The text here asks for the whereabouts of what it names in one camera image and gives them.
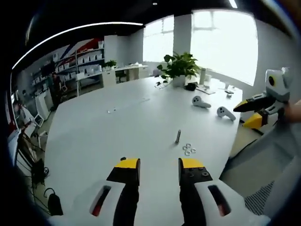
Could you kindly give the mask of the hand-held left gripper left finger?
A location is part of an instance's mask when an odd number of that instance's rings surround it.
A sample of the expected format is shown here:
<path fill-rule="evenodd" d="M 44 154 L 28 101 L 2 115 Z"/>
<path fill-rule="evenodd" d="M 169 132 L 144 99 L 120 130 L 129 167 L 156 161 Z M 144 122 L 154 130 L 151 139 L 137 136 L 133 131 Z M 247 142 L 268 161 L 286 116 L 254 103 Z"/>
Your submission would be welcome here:
<path fill-rule="evenodd" d="M 51 216 L 52 226 L 132 226 L 139 202 L 140 159 L 121 158 L 106 180 L 78 195 L 70 211 Z"/>

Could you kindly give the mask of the person's right hand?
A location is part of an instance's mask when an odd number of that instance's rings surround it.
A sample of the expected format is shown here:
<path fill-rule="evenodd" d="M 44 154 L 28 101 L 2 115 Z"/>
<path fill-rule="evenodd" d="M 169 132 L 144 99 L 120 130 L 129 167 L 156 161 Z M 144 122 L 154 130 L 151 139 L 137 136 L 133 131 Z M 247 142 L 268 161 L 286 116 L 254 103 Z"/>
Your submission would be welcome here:
<path fill-rule="evenodd" d="M 291 123 L 301 122 L 301 100 L 297 101 L 295 104 L 288 103 L 285 106 L 285 119 Z"/>

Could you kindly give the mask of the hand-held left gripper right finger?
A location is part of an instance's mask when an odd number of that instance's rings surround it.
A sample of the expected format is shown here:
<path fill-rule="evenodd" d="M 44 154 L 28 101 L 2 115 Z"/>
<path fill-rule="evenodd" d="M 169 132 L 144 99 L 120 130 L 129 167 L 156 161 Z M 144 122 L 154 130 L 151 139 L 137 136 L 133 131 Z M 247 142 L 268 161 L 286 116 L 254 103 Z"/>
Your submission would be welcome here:
<path fill-rule="evenodd" d="M 179 199 L 185 226 L 266 226 L 270 218 L 256 215 L 244 198 L 213 179 L 197 159 L 179 158 Z"/>

